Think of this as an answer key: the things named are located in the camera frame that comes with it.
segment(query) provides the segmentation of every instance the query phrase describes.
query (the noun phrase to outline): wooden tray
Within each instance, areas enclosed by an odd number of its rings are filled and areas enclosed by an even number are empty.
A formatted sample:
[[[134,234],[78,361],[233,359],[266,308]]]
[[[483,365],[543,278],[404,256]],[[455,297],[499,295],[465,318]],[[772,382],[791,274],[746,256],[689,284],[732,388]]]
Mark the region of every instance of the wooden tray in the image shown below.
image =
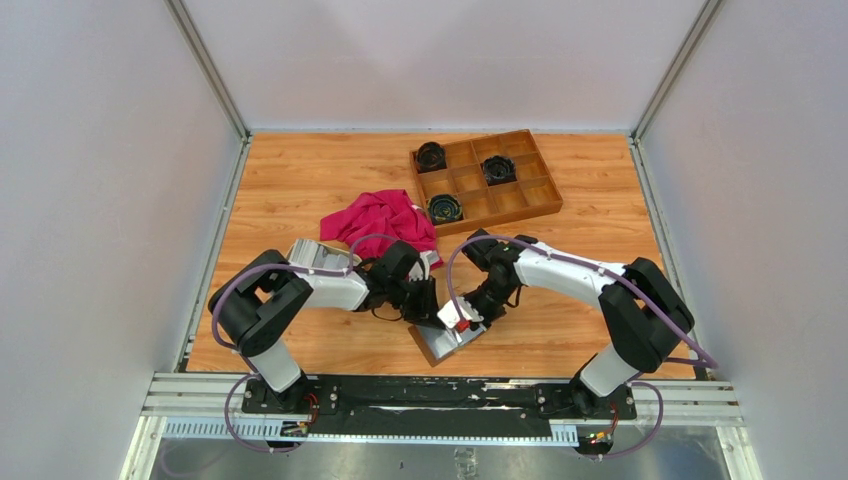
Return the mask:
[[[462,205],[463,219],[436,225],[438,235],[477,230],[501,223],[556,213],[562,197],[548,172],[529,130],[479,137],[442,145],[447,168],[418,173],[417,151],[409,152],[409,164],[421,205],[439,194],[454,195]],[[515,162],[516,181],[488,186],[482,163],[493,155]]]

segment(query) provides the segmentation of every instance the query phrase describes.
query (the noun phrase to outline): red cloth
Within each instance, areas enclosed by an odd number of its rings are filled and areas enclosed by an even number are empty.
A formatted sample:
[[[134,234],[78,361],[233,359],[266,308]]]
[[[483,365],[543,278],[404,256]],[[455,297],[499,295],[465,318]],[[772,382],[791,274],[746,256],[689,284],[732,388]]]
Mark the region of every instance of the red cloth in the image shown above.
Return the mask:
[[[321,219],[321,240],[340,240],[351,246],[369,233],[399,238],[419,252],[436,250],[436,229],[427,215],[413,205],[406,190],[363,193],[344,210]],[[356,247],[362,258],[379,257],[392,244],[383,238],[370,238]],[[439,259],[433,267],[442,264]]]

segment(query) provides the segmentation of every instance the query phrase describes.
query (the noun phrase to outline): wall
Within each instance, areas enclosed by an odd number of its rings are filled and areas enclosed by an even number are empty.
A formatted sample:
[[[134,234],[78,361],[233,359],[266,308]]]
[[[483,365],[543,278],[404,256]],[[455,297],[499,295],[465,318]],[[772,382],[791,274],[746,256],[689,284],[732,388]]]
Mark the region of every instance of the wall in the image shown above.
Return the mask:
[[[238,142],[164,3],[0,4],[0,477],[116,478]]]
[[[626,129],[703,0],[187,0],[252,128]]]
[[[848,470],[846,22],[839,0],[728,0],[645,141],[768,479]]]

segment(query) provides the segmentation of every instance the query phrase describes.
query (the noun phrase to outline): pink cloth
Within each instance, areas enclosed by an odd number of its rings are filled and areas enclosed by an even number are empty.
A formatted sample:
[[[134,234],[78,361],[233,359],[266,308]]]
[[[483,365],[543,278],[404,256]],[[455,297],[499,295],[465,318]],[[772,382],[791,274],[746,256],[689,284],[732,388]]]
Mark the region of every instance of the pink cloth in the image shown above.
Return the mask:
[[[321,219],[321,240],[340,240],[351,246],[369,233],[399,238],[419,252],[436,250],[436,229],[415,207],[406,190],[381,190],[361,194],[349,207]],[[379,257],[392,242],[371,238],[356,247],[362,258]],[[439,259],[433,267],[442,264]]]

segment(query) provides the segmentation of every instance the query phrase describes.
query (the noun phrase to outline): wooden compartment box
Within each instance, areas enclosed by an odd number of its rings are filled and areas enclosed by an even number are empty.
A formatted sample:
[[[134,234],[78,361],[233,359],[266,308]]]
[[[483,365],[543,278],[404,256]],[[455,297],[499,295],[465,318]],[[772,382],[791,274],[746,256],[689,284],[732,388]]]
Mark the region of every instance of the wooden compartment box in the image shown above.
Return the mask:
[[[529,130],[479,137],[442,145],[447,168],[418,173],[416,151],[409,153],[415,187],[421,205],[440,194],[455,196],[462,206],[463,219],[436,225],[438,235],[524,220],[562,208],[562,197],[554,184]],[[494,155],[515,162],[516,181],[488,186],[483,162]]]

